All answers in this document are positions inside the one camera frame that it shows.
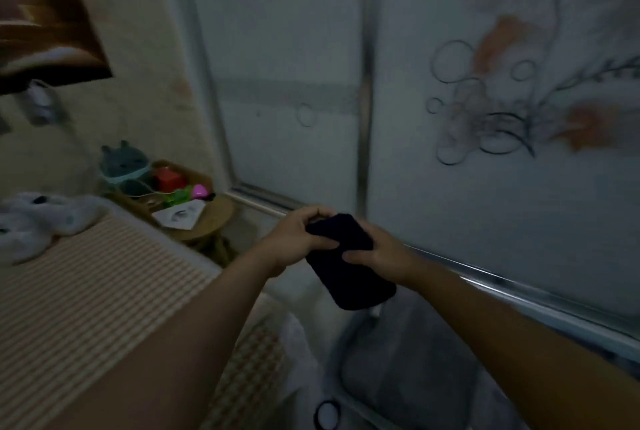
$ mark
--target person's left hand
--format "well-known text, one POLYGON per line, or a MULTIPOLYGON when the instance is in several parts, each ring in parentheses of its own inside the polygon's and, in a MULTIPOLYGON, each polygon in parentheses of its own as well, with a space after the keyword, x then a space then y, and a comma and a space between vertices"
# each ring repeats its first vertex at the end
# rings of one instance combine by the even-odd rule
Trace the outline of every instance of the person's left hand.
POLYGON ((329 207, 308 206, 287 214, 255 247, 266 256, 272 267, 269 276, 276 277, 289 265, 302 260, 314 249, 335 249, 338 241, 310 235, 305 226, 314 217, 335 216, 329 207))

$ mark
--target frosted glass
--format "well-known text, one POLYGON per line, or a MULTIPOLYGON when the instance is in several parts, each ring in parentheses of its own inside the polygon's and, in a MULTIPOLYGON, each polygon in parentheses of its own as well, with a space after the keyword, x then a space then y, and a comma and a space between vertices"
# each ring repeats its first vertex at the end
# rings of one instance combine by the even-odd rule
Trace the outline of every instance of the frosted glass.
MULTIPOLYGON (((499 0, 382 0, 369 218, 414 246, 604 310, 638 314, 640 157, 634 145, 574 153, 566 142, 551 140, 534 144, 535 157, 521 147, 505 155, 476 148, 453 166, 436 159, 451 107, 429 99, 451 99, 455 87, 431 74, 437 49, 450 40, 476 48, 508 13, 542 23, 542 31, 530 30, 535 42, 554 14, 553 0, 492 1, 499 0), (428 107, 441 111, 430 114, 428 107)), ((561 23, 546 65, 540 48, 527 44, 543 71, 535 101, 585 64, 595 70, 607 58, 620 64, 640 53, 630 33, 615 37, 625 32, 625 21, 635 20, 633 10, 600 23, 599 13, 615 9, 596 2, 558 0, 561 23)), ((521 59, 505 54, 487 77, 492 98, 512 104, 529 97, 531 83, 510 77, 521 59)), ((436 62, 441 79, 455 79, 472 55, 459 44, 436 62)), ((608 72, 602 82, 593 78, 553 94, 552 102, 560 110, 595 98, 637 108, 636 71, 628 68, 620 78, 608 72)))
POLYGON ((360 0, 196 0, 241 181, 353 211, 360 0))

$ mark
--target floor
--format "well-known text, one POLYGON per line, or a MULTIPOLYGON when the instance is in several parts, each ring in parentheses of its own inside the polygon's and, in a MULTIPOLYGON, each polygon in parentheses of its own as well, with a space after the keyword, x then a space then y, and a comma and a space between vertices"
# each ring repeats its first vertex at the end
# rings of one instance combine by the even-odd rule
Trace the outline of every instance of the floor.
MULTIPOLYGON (((275 217, 249 207, 242 207, 223 230, 223 235, 242 253, 267 235, 277 222, 278 219, 275 217)), ((353 313, 336 306, 327 289, 304 260, 289 267, 281 276, 269 280, 265 292, 287 305, 302 323, 311 352, 322 366, 333 343, 340 336, 353 313)), ((274 427, 285 430, 287 425, 283 420, 286 420, 286 416, 281 415, 274 427)), ((340 430, 370 430, 371 428, 373 427, 370 424, 349 409, 342 409, 340 430)))

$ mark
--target gray fabric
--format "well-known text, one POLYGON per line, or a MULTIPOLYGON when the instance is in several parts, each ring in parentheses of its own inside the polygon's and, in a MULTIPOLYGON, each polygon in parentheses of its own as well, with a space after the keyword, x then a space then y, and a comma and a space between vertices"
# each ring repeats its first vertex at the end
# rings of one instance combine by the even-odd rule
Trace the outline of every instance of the gray fabric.
POLYGON ((480 368, 419 295, 398 287, 347 348, 345 389, 406 430, 464 430, 480 368))

